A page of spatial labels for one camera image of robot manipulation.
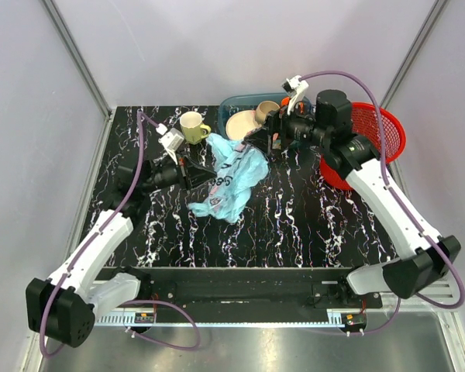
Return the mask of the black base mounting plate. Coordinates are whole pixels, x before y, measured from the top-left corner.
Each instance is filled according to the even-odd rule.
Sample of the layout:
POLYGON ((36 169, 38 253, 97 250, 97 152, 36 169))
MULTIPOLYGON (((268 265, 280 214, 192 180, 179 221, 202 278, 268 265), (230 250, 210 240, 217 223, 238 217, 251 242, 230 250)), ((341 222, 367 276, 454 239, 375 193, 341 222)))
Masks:
POLYGON ((383 307, 343 292, 347 269, 146 268, 146 294, 185 310, 200 327, 340 328, 346 313, 383 307))

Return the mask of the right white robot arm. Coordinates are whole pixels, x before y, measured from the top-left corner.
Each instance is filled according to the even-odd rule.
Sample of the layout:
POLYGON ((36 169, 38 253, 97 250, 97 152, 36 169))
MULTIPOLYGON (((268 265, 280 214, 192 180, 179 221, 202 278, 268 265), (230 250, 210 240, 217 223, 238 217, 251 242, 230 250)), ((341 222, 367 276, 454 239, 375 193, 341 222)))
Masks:
POLYGON ((461 245, 443 236, 420 215, 396 185, 385 160, 372 142, 353 131, 352 103, 346 94, 325 90, 318 94, 313 113, 289 105, 267 114, 266 122, 244 140, 264 155, 274 141, 317 146, 325 163, 370 206, 391 238, 396 259, 352 270, 336 288, 339 303, 353 307, 365 294, 390 291, 407 299, 444 277, 461 245))

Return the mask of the aluminium frame post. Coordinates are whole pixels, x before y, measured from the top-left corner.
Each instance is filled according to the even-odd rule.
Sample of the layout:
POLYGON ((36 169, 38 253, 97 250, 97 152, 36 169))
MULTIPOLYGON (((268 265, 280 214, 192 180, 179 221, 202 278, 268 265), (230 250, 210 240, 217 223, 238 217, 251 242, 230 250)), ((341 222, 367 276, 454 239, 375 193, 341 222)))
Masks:
POLYGON ((106 101, 102 90, 96 83, 94 76, 92 75, 86 61, 84 60, 81 51, 78 48, 74 37, 69 30, 67 22, 65 21, 61 11, 59 10, 57 3, 53 0, 40 0, 40 4, 44 7, 50 21, 53 23, 53 27, 57 31, 60 40, 66 48, 69 56, 71 57, 77 72, 81 76, 81 80, 84 82, 85 87, 88 89, 91 97, 94 99, 98 110, 107 119, 112 109, 106 101))
POLYGON ((415 60, 425 46, 427 39, 429 38, 431 32, 434 30, 436 23, 439 21, 442 13, 449 3, 449 0, 435 0, 433 2, 431 9, 425 17, 417 34, 415 35, 411 46, 408 48, 408 52, 405 54, 403 61, 401 62, 396 74, 394 75, 388 89, 384 94, 384 97, 381 100, 381 108, 388 110, 393 97, 398 92, 401 84, 406 78, 408 72, 411 70, 415 60))

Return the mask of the left aluminium frame post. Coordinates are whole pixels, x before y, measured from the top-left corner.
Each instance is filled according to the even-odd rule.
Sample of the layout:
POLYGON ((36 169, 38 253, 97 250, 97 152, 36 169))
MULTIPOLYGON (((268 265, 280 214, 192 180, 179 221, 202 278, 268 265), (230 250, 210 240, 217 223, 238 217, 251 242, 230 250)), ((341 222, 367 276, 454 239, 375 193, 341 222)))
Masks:
POLYGON ((81 76, 81 80, 84 82, 85 87, 88 89, 91 97, 94 99, 98 110, 107 119, 112 109, 106 101, 102 90, 96 83, 94 76, 92 75, 86 61, 84 60, 81 51, 78 48, 74 37, 69 30, 67 22, 65 21, 61 11, 59 10, 57 3, 53 0, 40 0, 40 4, 44 7, 50 21, 53 23, 53 27, 57 31, 60 40, 66 48, 69 56, 71 57, 77 72, 81 76))

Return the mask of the red mesh trash bin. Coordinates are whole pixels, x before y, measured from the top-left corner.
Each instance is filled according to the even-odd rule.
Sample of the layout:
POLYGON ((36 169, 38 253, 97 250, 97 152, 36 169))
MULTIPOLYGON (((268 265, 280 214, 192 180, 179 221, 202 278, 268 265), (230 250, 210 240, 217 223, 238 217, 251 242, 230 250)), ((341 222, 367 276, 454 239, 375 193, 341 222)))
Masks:
MULTIPOLYGON (((389 111, 381 108, 384 128, 386 164, 398 159, 406 146, 406 135, 400 121, 389 111)), ((377 123, 375 107, 370 103, 354 102, 352 110, 353 131, 368 138, 372 144, 381 149, 381 133, 377 123)), ((320 174, 330 186, 351 191, 352 188, 326 163, 322 157, 319 165, 320 174)))

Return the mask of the light blue plastic trash bag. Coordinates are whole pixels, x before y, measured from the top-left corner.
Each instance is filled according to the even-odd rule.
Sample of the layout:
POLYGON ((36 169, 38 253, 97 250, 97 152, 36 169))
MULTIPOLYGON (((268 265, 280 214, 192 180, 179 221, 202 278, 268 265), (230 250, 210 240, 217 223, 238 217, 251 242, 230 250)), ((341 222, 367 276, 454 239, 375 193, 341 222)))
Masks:
POLYGON ((255 147, 211 134, 206 139, 215 159, 216 177, 202 202, 188 205, 197 217, 211 216, 228 223, 239 220, 252 189, 268 174, 266 157, 255 147))

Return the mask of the beige brown ceramic cup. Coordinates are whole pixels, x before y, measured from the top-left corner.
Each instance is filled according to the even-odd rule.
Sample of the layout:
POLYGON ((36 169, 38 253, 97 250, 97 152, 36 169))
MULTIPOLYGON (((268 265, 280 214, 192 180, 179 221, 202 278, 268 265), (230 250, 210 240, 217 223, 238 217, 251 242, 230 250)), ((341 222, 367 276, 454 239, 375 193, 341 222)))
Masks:
POLYGON ((254 113, 255 121, 263 125, 266 122, 266 117, 270 112, 276 112, 280 108, 279 104, 273 101, 261 102, 254 113))

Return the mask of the teal plastic dish tub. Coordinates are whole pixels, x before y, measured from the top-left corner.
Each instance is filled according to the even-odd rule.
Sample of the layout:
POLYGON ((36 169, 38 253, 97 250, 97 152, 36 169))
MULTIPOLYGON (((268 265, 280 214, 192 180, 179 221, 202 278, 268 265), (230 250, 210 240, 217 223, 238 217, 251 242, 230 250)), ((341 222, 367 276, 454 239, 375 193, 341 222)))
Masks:
MULTIPOLYGON (((286 94, 282 93, 263 93, 263 94, 256 94, 256 95, 239 95, 233 96, 231 98, 227 98, 220 106, 219 106, 219 113, 218 113, 218 128, 219 128, 219 135, 223 138, 230 140, 226 135, 226 123, 229 118, 236 114, 237 112, 245 111, 245 110, 256 110, 257 106, 263 101, 273 101, 280 105, 281 100, 287 97, 286 94)), ((305 114, 297 115, 292 114, 288 115, 284 112, 285 117, 283 119, 283 124, 287 126, 288 132, 288 121, 291 119, 301 118, 303 116, 310 117, 314 113, 314 109, 312 104, 307 100, 303 99, 304 103, 307 105, 307 112, 305 114)), ((297 141, 293 135, 288 132, 288 137, 294 140, 294 143, 297 141)), ((273 152, 278 150, 272 150, 271 152, 261 152, 265 157, 271 155, 273 152)))

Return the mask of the cream floral plate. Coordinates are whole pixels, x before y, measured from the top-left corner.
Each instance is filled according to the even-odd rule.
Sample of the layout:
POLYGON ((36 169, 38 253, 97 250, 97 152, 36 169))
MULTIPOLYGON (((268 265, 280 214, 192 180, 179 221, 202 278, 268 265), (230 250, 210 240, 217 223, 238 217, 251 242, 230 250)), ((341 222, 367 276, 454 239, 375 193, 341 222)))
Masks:
POLYGON ((226 123, 226 135, 230 140, 242 140, 248 133, 265 123, 266 115, 257 110, 245 110, 232 115, 226 123))

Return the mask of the orange plastic cup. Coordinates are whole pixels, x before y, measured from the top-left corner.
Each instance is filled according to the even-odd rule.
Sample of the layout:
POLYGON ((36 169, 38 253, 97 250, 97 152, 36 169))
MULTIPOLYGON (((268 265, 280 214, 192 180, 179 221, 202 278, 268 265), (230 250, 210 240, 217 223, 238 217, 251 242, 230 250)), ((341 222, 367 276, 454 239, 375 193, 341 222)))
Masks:
POLYGON ((286 112, 288 115, 292 114, 305 114, 307 112, 307 105, 304 103, 303 99, 297 100, 295 103, 291 104, 291 99, 289 97, 284 97, 280 103, 281 111, 286 112))

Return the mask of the yellow-green ceramic mug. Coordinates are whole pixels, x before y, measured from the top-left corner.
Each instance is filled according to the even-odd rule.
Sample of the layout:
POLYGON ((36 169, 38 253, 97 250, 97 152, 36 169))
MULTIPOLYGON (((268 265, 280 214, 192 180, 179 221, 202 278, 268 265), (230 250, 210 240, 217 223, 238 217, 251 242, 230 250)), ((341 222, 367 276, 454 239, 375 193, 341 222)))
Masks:
POLYGON ((212 129, 203 123, 202 115, 199 112, 186 112, 179 118, 181 132, 185 140, 191 145, 196 145, 207 138, 212 129))

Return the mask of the right aluminium frame post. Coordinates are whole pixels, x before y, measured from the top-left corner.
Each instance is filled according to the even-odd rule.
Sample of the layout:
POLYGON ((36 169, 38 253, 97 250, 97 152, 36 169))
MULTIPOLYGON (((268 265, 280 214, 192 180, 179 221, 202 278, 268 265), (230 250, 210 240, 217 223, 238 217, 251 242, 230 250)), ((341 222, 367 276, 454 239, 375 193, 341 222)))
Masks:
POLYGON ((401 84, 406 78, 408 72, 411 70, 415 60, 425 46, 427 39, 429 38, 431 32, 434 30, 436 23, 439 21, 442 13, 449 3, 449 0, 435 0, 433 2, 431 9, 425 17, 417 34, 415 35, 411 46, 408 48, 408 52, 405 54, 403 61, 401 62, 396 74, 394 75, 388 89, 384 94, 384 97, 381 100, 381 108, 388 110, 393 97, 398 92, 401 84))

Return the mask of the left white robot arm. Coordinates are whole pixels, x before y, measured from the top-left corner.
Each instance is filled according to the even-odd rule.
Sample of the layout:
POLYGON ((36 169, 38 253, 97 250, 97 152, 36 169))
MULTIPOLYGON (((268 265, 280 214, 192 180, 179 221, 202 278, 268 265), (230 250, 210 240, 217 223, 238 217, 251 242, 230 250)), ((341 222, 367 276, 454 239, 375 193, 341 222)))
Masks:
POLYGON ((95 279, 115 249, 143 221, 150 194, 171 186, 189 191, 210 182, 216 172, 186 156, 154 163, 140 160, 134 168, 121 166, 108 208, 75 251, 47 279, 34 278, 26 287, 28 325, 41 339, 80 346, 96 320, 131 302, 136 307, 153 299, 150 275, 123 267, 104 284, 95 279))

